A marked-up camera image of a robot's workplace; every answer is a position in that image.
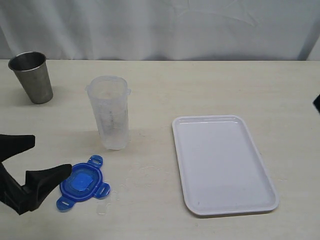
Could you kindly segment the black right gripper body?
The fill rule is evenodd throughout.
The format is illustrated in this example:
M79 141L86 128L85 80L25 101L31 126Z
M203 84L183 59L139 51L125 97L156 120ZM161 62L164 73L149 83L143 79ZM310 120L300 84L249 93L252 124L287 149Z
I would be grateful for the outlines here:
M320 113L320 94L316 97L312 104L315 107L315 109Z

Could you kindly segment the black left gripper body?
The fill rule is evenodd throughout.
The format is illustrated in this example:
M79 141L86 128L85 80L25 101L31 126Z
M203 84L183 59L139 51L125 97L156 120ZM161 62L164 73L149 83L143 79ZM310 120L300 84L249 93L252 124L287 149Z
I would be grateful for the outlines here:
M34 208L33 192L19 183L0 164L0 201L12 208L19 215L32 212Z

